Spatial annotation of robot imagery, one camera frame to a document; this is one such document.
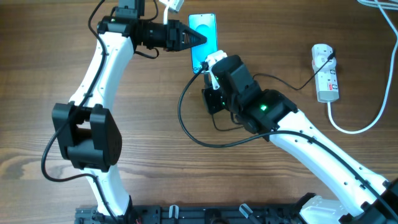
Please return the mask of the turquoise Galaxy S25 smartphone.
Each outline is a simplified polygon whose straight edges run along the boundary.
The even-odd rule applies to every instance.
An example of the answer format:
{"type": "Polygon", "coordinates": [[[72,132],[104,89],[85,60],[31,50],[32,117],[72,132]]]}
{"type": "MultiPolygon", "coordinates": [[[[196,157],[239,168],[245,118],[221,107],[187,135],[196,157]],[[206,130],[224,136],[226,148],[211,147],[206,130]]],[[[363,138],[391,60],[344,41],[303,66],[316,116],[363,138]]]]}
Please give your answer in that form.
{"type": "Polygon", "coordinates": [[[216,15],[213,13],[190,14],[188,25],[191,29],[206,37],[204,44],[191,48],[192,71],[197,73],[206,57],[218,50],[216,15]]]}

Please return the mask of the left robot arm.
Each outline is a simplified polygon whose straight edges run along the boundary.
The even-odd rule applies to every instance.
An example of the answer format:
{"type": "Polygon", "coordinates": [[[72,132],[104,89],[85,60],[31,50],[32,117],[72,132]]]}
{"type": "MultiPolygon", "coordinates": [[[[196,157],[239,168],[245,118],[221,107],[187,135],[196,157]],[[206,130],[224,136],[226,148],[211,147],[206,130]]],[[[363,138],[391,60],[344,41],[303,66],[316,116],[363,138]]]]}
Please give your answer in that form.
{"type": "Polygon", "coordinates": [[[144,17],[144,1],[120,1],[92,32],[95,54],[68,103],[52,111],[60,153],[90,181],[97,207],[86,221],[134,223],[131,196],[121,183],[118,160],[122,136],[111,114],[119,81],[137,46],[178,52],[206,42],[206,37],[178,20],[157,23],[144,17]]]}

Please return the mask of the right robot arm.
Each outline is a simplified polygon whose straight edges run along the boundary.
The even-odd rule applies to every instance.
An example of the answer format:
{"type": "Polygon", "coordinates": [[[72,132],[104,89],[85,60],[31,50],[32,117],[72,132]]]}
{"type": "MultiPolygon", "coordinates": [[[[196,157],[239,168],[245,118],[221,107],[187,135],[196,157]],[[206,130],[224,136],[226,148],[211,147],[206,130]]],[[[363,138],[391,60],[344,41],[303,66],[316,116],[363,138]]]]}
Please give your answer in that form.
{"type": "Polygon", "coordinates": [[[322,134],[277,90],[262,90],[241,58],[221,50],[204,62],[210,114],[228,110],[246,131],[288,152],[337,197],[309,195],[298,206],[304,223],[397,223],[397,182],[366,168],[322,134]]]}

